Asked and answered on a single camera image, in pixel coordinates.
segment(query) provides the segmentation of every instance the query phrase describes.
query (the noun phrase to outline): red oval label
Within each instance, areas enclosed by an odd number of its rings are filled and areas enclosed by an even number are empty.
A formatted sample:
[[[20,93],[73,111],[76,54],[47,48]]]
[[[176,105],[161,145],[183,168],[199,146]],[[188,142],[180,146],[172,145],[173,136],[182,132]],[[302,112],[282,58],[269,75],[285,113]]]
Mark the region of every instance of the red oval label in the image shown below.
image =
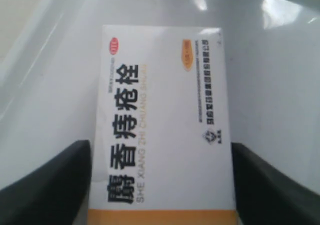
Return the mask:
[[[112,55],[115,55],[119,49],[119,41],[116,37],[113,37],[109,44],[109,51]]]

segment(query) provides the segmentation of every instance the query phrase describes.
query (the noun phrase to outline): company logo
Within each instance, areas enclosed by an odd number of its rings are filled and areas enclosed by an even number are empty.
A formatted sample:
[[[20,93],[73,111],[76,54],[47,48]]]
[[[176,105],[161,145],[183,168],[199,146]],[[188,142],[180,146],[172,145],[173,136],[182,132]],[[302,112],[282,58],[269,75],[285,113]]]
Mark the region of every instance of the company logo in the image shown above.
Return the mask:
[[[194,55],[192,51],[192,44],[190,39],[184,39],[182,41],[182,55],[181,60],[184,69],[190,71],[194,62]]]
[[[119,41],[116,37],[113,37],[109,44],[109,51],[112,55],[115,55],[119,49]]]
[[[214,142],[217,142],[218,144],[222,143],[222,133],[221,130],[217,130],[216,132],[208,129],[202,137],[204,140],[206,140],[210,145],[213,144]]]

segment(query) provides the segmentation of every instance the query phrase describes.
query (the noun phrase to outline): white box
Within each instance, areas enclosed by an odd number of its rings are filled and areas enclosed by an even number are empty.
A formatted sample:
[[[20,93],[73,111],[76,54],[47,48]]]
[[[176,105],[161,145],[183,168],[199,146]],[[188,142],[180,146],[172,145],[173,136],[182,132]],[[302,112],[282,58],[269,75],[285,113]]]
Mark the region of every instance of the white box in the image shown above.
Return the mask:
[[[106,25],[89,225],[236,224],[219,28]]]

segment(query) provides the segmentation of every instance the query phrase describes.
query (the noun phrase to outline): orange stripe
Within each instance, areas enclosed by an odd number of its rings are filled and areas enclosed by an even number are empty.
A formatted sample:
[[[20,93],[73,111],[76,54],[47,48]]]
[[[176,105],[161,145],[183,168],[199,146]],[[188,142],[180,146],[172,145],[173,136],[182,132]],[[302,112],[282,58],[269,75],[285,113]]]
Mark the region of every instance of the orange stripe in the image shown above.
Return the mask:
[[[236,225],[235,210],[95,210],[87,225]]]

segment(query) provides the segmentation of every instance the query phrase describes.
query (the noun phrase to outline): black object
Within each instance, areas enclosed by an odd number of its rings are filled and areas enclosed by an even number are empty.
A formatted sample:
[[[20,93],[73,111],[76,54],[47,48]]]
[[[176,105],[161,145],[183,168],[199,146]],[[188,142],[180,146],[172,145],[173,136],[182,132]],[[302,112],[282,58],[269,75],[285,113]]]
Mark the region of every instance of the black object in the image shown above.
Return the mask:
[[[91,179],[89,141],[77,141],[0,191],[0,225],[71,225]]]
[[[236,208],[244,225],[320,225],[320,196],[244,145],[232,144]]]

